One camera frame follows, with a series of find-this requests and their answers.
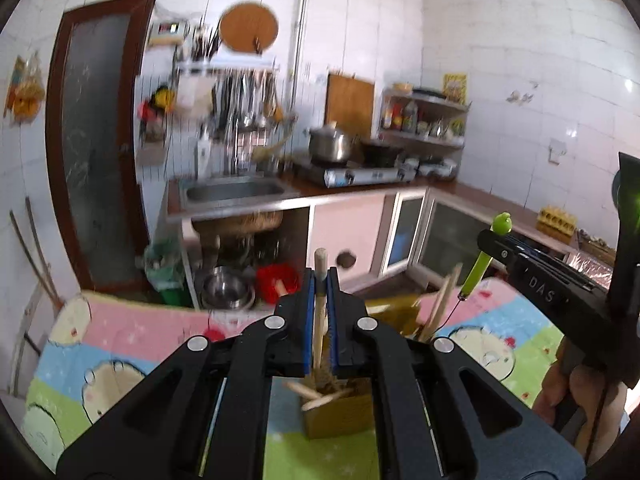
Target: brown door frame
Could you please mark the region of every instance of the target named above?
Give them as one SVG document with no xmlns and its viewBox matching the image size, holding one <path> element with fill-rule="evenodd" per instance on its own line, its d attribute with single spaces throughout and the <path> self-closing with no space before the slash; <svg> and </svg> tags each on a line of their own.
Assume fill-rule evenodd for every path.
<svg viewBox="0 0 640 480">
<path fill-rule="evenodd" d="M 136 181 L 136 164 L 133 151 L 133 89 L 140 74 L 146 30 L 156 0 L 109 0 L 65 12 L 56 37 L 47 85 L 45 140 L 47 171 L 53 209 L 58 227 L 69 256 L 71 266 L 81 288 L 97 290 L 88 264 L 84 259 L 71 215 L 66 189 L 62 149 L 62 85 L 65 75 L 66 55 L 74 26 L 110 14 L 128 14 L 129 28 L 125 39 L 120 83 L 118 88 L 118 118 L 116 142 L 119 150 L 122 198 L 127 213 L 127 224 L 136 254 L 142 254 L 149 244 L 142 192 Z M 140 275 L 140 286 L 123 284 L 126 288 L 146 288 L 146 280 Z"/>
</svg>

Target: countertop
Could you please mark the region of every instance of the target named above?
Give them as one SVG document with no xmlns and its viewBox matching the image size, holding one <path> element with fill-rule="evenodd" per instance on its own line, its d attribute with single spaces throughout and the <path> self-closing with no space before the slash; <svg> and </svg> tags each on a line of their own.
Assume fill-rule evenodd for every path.
<svg viewBox="0 0 640 480">
<path fill-rule="evenodd" d="M 331 200 L 340 200 L 340 195 L 347 194 L 369 194 L 380 191 L 387 192 L 397 192 L 400 190 L 406 189 L 419 189 L 419 188 L 429 188 L 432 190 L 437 190 L 439 193 L 443 195 L 450 196 L 453 199 L 458 199 L 459 201 L 465 202 L 467 206 L 476 206 L 482 213 L 493 217 L 496 214 L 507 211 L 511 215 L 511 219 L 513 221 L 514 226 L 516 226 L 519 230 L 525 230 L 526 232 L 533 233 L 535 232 L 536 238 L 541 238 L 542 240 L 553 240 L 549 238 L 544 233 L 537 231 L 536 229 L 536 219 L 538 214 L 526 209 L 518 204 L 510 202 L 508 200 L 504 200 L 497 196 L 491 195 L 487 192 L 482 191 L 481 189 L 476 189 L 471 186 L 466 186 L 465 184 L 461 184 L 457 181 L 452 182 L 443 182 L 435 179 L 430 179 L 426 177 L 418 176 L 412 182 L 409 183 L 400 183 L 400 184 L 376 184 L 374 186 L 354 186 L 354 187 L 335 187 L 331 189 L 327 189 L 324 187 L 320 187 L 316 184 L 309 182 L 308 180 L 303 180 L 294 176 L 292 173 L 286 173 L 280 177 L 281 181 L 288 184 L 289 186 L 295 188 L 300 192 L 300 196 L 296 198 L 291 198 L 288 200 L 283 200 L 280 202 L 274 202 L 273 206 L 271 203 L 269 204 L 261 204 L 259 206 L 253 206 L 253 211 L 256 210 L 276 210 L 276 209 L 293 209 L 297 207 L 309 206 L 311 203 L 323 203 L 330 202 Z M 179 218 L 184 219 L 191 216 L 187 211 L 183 210 L 180 206 L 180 192 L 178 188 L 178 181 L 171 180 L 167 183 L 168 186 L 168 195 L 167 195 L 167 214 L 168 219 L 171 221 L 173 219 Z M 246 208 L 239 209 L 237 214 L 246 214 L 251 212 Z M 196 216 L 203 218 L 201 214 L 193 215 L 194 218 Z M 562 244 L 558 240 L 553 240 L 553 245 L 557 246 L 558 244 Z M 571 248 L 574 250 L 577 249 L 577 242 L 572 240 Z"/>
</svg>

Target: plastic wrap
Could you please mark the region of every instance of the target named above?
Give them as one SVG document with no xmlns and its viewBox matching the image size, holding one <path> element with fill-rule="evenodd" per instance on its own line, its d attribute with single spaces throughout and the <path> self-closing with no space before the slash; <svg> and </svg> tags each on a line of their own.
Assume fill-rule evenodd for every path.
<svg viewBox="0 0 640 480">
<path fill-rule="evenodd" d="M 607 264 L 603 264 L 600 260 L 582 252 L 571 256 L 567 264 L 609 290 L 613 269 Z"/>
</svg>

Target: pink cabinet panel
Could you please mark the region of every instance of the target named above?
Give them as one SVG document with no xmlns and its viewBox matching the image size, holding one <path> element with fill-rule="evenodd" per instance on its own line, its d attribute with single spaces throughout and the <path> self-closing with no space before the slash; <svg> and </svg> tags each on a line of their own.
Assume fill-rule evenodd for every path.
<svg viewBox="0 0 640 480">
<path fill-rule="evenodd" d="M 385 195 L 349 198 L 315 207 L 307 254 L 314 266 L 314 252 L 324 247 L 329 267 L 338 268 L 340 280 L 351 280 L 369 272 L 378 240 Z M 337 265 L 338 254 L 349 251 L 356 257 L 349 269 Z"/>
</svg>

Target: kitchen counter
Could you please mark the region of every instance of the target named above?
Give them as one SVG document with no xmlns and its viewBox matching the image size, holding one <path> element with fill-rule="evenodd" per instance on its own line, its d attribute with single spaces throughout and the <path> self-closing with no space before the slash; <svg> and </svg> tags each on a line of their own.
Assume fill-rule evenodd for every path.
<svg viewBox="0 0 640 480">
<path fill-rule="evenodd" d="M 546 242 L 555 247 L 565 246 L 562 242 L 548 237 L 544 233 L 537 231 L 536 219 L 538 214 L 519 206 L 508 200 L 504 200 L 497 196 L 491 195 L 481 189 L 476 189 L 465 184 L 461 184 L 456 181 L 443 182 L 439 180 L 432 180 L 426 177 L 417 177 L 410 183 L 400 184 L 376 184 L 373 186 L 353 186 L 353 187 L 335 187 L 324 188 L 316 184 L 311 183 L 308 180 L 297 178 L 292 173 L 286 173 L 280 177 L 281 181 L 295 188 L 300 192 L 300 196 L 295 198 L 289 198 L 286 200 L 275 200 L 269 203 L 263 203 L 260 205 L 244 206 L 234 209 L 233 215 L 248 214 L 256 211 L 274 211 L 274 210 L 286 210 L 299 207 L 307 207 L 312 204 L 328 203 L 335 200 L 343 200 L 350 196 L 361 196 L 363 194 L 372 194 L 379 192 L 398 192 L 407 189 L 429 189 L 444 198 L 449 198 L 460 202 L 467 207 L 473 208 L 481 212 L 482 214 L 492 218 L 494 215 L 503 211 L 507 211 L 511 215 L 514 227 L 526 235 L 534 235 L 541 242 Z M 185 218 L 192 219 L 205 219 L 205 218 L 220 218 L 221 216 L 229 216 L 228 211 L 225 210 L 224 215 L 219 215 L 213 211 L 207 212 L 188 212 L 180 206 L 180 191 L 177 180 L 171 180 L 167 183 L 168 195 L 167 195 L 167 217 L 168 221 L 180 221 Z M 575 240 L 575 236 L 570 244 L 573 250 L 577 250 L 578 245 Z"/>
</svg>

